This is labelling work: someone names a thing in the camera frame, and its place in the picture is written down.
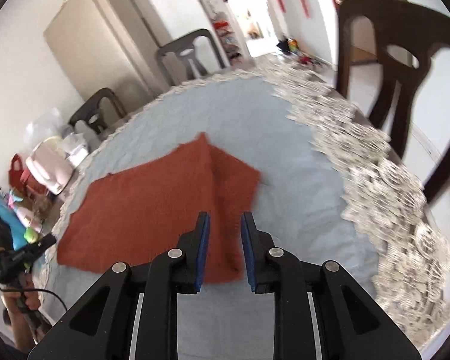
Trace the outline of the person's left hand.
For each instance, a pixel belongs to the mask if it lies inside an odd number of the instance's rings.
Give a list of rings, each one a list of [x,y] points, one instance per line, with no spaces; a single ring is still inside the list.
[[[15,348],[28,354],[35,347],[35,343],[40,342],[43,336],[34,338],[34,333],[26,321],[25,314],[19,309],[17,300],[20,300],[22,295],[24,295],[26,297],[25,304],[31,311],[37,311],[41,306],[41,301],[39,292],[35,291],[32,275],[26,273],[23,278],[23,288],[28,289],[28,292],[3,292],[1,299],[9,315]]]

